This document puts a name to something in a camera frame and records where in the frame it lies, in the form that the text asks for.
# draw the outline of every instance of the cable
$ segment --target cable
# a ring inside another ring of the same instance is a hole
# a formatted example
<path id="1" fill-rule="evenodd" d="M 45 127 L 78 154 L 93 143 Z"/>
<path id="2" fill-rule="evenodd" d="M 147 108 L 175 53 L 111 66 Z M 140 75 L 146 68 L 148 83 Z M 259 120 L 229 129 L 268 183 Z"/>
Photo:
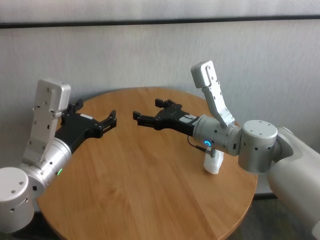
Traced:
<path id="1" fill-rule="evenodd" d="M 207 149 L 205 149 L 204 147 L 198 146 L 198 145 L 193 145 L 193 144 L 189 141 L 189 135 L 187 136 L 186 139 L 187 139 L 188 143 L 189 143 L 192 147 L 194 147 L 194 148 L 196 148 L 196 149 L 199 149 L 200 151 L 202 151 L 202 152 L 204 152 L 204 153 L 206 153 L 206 154 L 210 154 L 210 152 L 209 152 Z"/>

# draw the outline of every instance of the white robot link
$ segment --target white robot link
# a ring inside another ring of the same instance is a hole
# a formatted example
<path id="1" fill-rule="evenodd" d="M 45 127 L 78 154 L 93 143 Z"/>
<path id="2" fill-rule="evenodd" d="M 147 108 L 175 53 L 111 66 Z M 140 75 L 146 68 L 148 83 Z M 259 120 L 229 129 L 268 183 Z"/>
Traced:
<path id="1" fill-rule="evenodd" d="M 212 61 L 194 65 L 191 74 L 214 118 L 182 111 L 182 105 L 170 99 L 156 99 L 155 105 L 163 109 L 155 117 L 134 111 L 133 119 L 139 126 L 174 129 L 186 134 L 188 141 L 193 137 L 207 145 L 192 146 L 205 152 L 203 165 L 212 174 L 218 174 L 224 153 L 238 156 L 239 166 L 250 173 L 268 172 L 274 194 L 320 240 L 320 154 L 284 127 L 262 120 L 249 120 L 243 127 L 235 125 Z"/>
<path id="2" fill-rule="evenodd" d="M 38 81 L 33 121 L 22 163 L 0 168 L 0 232 L 16 232 L 34 216 L 32 199 L 58 176 L 71 155 L 88 138 L 101 138 L 116 127 L 116 111 L 103 121 L 76 113 L 82 100 L 68 103 L 71 87 L 50 79 Z M 56 131 L 58 118 L 61 127 Z"/>

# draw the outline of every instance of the round wooden table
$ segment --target round wooden table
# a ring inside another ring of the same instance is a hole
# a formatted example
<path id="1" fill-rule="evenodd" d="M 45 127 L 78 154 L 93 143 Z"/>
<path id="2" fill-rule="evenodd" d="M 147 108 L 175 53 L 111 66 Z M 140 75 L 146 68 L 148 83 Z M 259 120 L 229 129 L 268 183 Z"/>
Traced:
<path id="1" fill-rule="evenodd" d="M 218 175 L 204 153 L 171 129 L 137 126 L 133 111 L 155 116 L 155 99 L 210 116 L 204 99 L 166 88 L 129 88 L 94 97 L 81 113 L 98 121 L 116 110 L 117 127 L 87 139 L 38 198 L 51 227 L 68 240 L 225 239 L 253 199 L 257 177 L 224 155 Z"/>

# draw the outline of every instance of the dark floor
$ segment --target dark floor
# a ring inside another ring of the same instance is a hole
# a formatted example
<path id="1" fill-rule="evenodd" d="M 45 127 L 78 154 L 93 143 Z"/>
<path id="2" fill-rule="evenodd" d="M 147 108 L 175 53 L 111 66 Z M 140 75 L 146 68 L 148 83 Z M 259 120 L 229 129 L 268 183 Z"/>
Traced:
<path id="1" fill-rule="evenodd" d="M 278 199 L 265 199 L 252 202 L 242 223 L 227 240 L 315 240 L 315 238 Z"/>
<path id="2" fill-rule="evenodd" d="M 58 240 L 41 214 L 28 228 L 0 240 Z M 239 227 L 228 240 L 315 240 L 309 230 L 278 199 L 254 200 Z"/>

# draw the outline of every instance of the gray wall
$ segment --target gray wall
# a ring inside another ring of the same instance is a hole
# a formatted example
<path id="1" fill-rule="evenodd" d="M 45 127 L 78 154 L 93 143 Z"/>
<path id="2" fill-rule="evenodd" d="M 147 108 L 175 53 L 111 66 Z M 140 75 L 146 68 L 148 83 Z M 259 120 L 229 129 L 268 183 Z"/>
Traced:
<path id="1" fill-rule="evenodd" d="M 202 97 L 190 67 L 203 60 L 240 124 L 286 126 L 320 151 L 319 39 L 320 20 L 0 29 L 0 167 L 21 161 L 38 79 L 69 83 L 72 99 L 141 86 Z"/>

